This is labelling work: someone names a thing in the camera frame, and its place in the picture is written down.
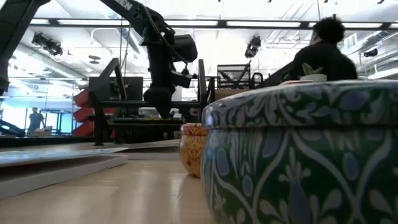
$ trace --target wooden table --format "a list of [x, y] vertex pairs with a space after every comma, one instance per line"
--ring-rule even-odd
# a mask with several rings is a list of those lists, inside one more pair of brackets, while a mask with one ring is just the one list
[[126, 165], [0, 200], [2, 224], [211, 224], [180, 161]]

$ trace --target dark hair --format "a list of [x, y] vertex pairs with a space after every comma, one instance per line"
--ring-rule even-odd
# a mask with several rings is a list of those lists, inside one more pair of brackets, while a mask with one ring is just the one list
[[318, 21], [313, 30], [322, 40], [337, 44], [344, 38], [345, 27], [339, 19], [327, 17]]

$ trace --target floral pattern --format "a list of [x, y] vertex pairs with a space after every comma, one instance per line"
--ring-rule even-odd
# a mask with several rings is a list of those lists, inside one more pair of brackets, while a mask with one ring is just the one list
[[207, 106], [217, 223], [398, 223], [398, 84], [287, 85]]

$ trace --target pot lid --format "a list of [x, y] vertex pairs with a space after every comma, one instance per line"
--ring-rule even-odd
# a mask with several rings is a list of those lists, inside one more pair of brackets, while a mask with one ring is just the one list
[[206, 129], [398, 124], [398, 82], [345, 80], [279, 85], [220, 99], [203, 110]]

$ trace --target ceiling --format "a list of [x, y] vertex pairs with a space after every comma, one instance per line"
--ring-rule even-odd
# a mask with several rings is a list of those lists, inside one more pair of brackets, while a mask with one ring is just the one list
[[[398, 0], [141, 0], [141, 3], [161, 13], [165, 19], [257, 19], [257, 20], [301, 20], [317, 21], [319, 17], [337, 14], [343, 21], [398, 21]], [[52, 0], [42, 6], [35, 17], [75, 19], [117, 19], [118, 15], [100, 0]], [[308, 45], [309, 30], [243, 30], [243, 29], [176, 29], [177, 34], [190, 34], [196, 42], [198, 58], [205, 61], [206, 75], [216, 75], [219, 64], [243, 64], [248, 42], [254, 35], [262, 39], [262, 50], [251, 62], [252, 72], [261, 72], [264, 77], [274, 73], [287, 63], [302, 48]], [[61, 43], [62, 57], [50, 58], [49, 54], [31, 44], [35, 33]], [[372, 32], [347, 32], [366, 37]], [[99, 75], [113, 57], [126, 58], [122, 71], [127, 76], [138, 75], [149, 78], [146, 49], [138, 47], [140, 37], [131, 30], [128, 39], [121, 38], [117, 29], [30, 27], [21, 40], [16, 54], [30, 60], [26, 70], [54, 68], [62, 77], [81, 78]], [[90, 63], [89, 55], [101, 57], [99, 64]], [[183, 65], [177, 64], [177, 70]], [[197, 72], [197, 62], [189, 69]], [[21, 73], [10, 74], [20, 77]], [[185, 90], [183, 97], [195, 96]]]

